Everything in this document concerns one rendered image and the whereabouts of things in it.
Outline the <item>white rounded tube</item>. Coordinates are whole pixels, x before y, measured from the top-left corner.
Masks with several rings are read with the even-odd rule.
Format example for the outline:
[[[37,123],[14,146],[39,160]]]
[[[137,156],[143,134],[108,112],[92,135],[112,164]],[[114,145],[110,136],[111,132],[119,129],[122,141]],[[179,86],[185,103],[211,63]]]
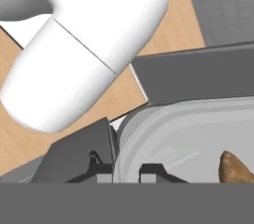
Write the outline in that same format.
[[[57,133],[85,114],[153,37],[168,0],[0,0],[0,21],[46,14],[0,102],[19,124]]]

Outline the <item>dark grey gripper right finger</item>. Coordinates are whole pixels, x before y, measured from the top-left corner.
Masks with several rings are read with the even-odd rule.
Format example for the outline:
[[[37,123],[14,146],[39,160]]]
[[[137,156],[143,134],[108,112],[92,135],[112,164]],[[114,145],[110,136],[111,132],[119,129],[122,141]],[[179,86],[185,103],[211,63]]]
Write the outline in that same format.
[[[187,183],[177,176],[167,173],[162,164],[142,164],[139,169],[140,183]]]

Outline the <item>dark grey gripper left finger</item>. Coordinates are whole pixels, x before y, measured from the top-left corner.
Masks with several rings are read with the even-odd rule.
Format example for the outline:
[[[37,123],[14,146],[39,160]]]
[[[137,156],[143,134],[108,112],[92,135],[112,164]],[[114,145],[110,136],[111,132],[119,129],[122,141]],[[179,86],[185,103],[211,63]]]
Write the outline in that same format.
[[[113,164],[104,163],[96,151],[91,151],[86,173],[68,180],[67,183],[111,183],[112,173]]]

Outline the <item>dark grey block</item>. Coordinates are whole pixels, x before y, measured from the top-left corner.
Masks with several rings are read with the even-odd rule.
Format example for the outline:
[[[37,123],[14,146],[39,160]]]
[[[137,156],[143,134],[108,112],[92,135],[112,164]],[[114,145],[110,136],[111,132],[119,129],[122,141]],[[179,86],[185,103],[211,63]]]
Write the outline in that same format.
[[[102,118],[52,143],[31,183],[62,183],[86,173],[90,153],[98,155],[103,164],[113,164],[115,136],[107,118]]]

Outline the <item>brown sweet potato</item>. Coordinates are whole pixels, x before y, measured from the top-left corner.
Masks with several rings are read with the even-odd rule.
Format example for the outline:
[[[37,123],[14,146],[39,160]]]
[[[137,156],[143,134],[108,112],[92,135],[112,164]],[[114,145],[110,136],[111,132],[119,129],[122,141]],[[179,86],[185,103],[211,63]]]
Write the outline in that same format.
[[[254,183],[254,173],[235,155],[227,151],[220,156],[218,177],[221,183]]]

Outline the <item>dark grey counter panel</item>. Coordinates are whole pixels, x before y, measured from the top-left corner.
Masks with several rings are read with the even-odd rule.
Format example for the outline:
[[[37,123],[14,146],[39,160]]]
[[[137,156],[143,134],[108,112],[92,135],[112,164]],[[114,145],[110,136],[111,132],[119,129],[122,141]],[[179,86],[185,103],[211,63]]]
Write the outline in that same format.
[[[254,96],[254,41],[138,56],[132,66],[152,105]]]

